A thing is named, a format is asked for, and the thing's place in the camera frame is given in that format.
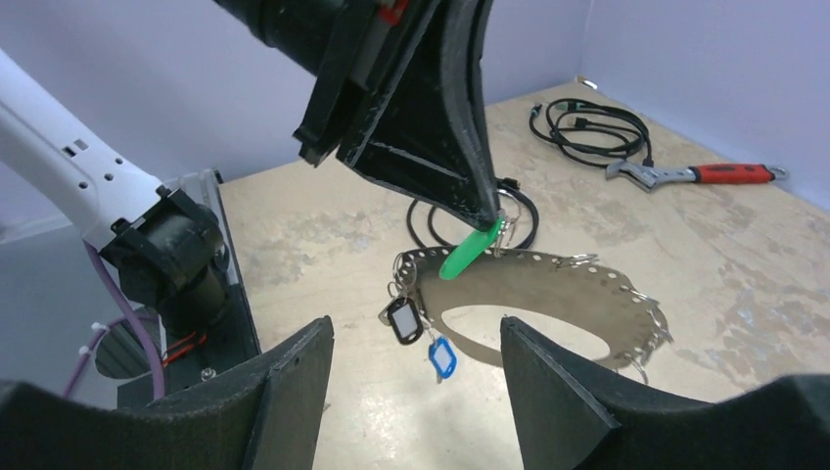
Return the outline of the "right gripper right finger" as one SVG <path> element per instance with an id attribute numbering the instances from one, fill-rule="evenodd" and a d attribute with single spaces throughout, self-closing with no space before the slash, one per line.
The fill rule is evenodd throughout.
<path id="1" fill-rule="evenodd" d="M 779 377 L 721 402 L 628 379 L 501 320 L 501 355 L 527 469 L 825 469 L 829 379 Z"/>

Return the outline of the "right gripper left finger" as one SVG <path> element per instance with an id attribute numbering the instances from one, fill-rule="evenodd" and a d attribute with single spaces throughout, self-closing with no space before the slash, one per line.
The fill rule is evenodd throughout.
<path id="1" fill-rule="evenodd" d="M 329 316 L 145 407 L 106 410 L 1 383 L 4 469 L 310 469 L 334 349 Z"/>

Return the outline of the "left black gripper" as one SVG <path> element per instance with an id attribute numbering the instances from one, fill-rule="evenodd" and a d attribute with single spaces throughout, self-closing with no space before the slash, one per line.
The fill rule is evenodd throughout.
<path id="1" fill-rule="evenodd" d="M 292 59 L 314 85 L 294 137 L 477 230 L 497 219 L 481 58 L 488 1 L 295 1 Z"/>

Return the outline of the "small green key tag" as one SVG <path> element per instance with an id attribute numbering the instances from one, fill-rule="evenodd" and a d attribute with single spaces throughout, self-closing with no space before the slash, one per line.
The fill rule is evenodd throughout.
<path id="1" fill-rule="evenodd" d="M 438 271 L 441 280 L 454 280 L 487 250 L 501 249 L 509 223 L 499 217 L 487 230 L 474 230 L 447 256 Z"/>

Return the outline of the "blue key tag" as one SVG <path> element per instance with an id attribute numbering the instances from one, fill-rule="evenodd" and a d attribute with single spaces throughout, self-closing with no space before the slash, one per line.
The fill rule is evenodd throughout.
<path id="1" fill-rule="evenodd" d="M 454 349 L 443 336 L 434 338 L 430 343 L 428 359 L 441 381 L 449 379 L 454 374 L 458 364 Z"/>

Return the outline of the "black key tag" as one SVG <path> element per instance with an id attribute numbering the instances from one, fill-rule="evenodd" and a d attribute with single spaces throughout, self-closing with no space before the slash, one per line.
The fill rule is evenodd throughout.
<path id="1" fill-rule="evenodd" d="M 424 333 L 424 325 L 415 302 L 408 297 L 392 299 L 380 312 L 379 319 L 391 327 L 402 346 L 416 343 Z"/>

